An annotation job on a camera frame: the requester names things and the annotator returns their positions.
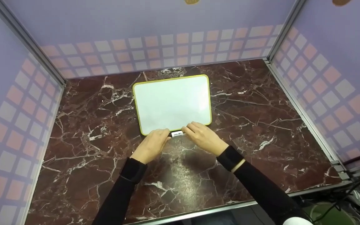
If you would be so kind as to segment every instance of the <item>black sleeve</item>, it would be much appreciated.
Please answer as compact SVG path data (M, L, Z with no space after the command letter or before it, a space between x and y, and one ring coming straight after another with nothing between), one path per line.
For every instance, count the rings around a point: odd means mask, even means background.
M226 148L223 154L241 156L232 146ZM220 162L223 161L222 158L219 156L217 159ZM304 211L294 200L249 162L245 161L234 172L234 175L236 175L242 185L244 185L276 225L283 225L284 221L291 217L300 217L309 221Z
M92 225L122 225L126 216L134 188L139 182L138 178L144 175L146 165L128 158L119 178L101 205Z

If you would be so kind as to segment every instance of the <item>checkered pattern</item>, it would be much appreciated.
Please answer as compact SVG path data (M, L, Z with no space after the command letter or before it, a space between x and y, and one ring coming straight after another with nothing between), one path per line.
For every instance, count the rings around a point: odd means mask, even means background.
M293 27L274 64L283 83L304 107L343 161L360 156L360 92Z
M283 25L42 47L65 78L266 57Z
M0 225L26 213L63 90L30 54L15 76L0 103Z

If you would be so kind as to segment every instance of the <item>marble surface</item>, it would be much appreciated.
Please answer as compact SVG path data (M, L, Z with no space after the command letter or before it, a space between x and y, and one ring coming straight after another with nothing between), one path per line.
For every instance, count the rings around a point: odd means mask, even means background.
M262 60L69 80L26 224L91 224L141 142L132 85L206 74L210 128L286 192L341 180ZM130 201L125 223L250 201L213 155L172 138Z

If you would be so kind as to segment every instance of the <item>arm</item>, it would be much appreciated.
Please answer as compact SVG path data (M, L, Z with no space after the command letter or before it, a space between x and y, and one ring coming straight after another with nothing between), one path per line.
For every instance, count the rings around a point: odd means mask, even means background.
M154 130L141 142L130 158L127 158L119 178L101 205L92 225L121 225L126 216L131 195L143 177L147 163L162 152L170 131Z
M211 129L192 122L182 130L200 148L216 155L224 168L236 175L276 225L283 225L285 221L295 217L308 220L304 211L282 189L245 161L241 154L221 140Z

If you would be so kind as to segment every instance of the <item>whiteboard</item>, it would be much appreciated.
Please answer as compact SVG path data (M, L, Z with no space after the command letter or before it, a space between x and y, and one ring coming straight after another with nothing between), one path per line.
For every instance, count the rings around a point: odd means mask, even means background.
M133 85L140 130L178 131L192 121L212 122L209 79L205 74Z

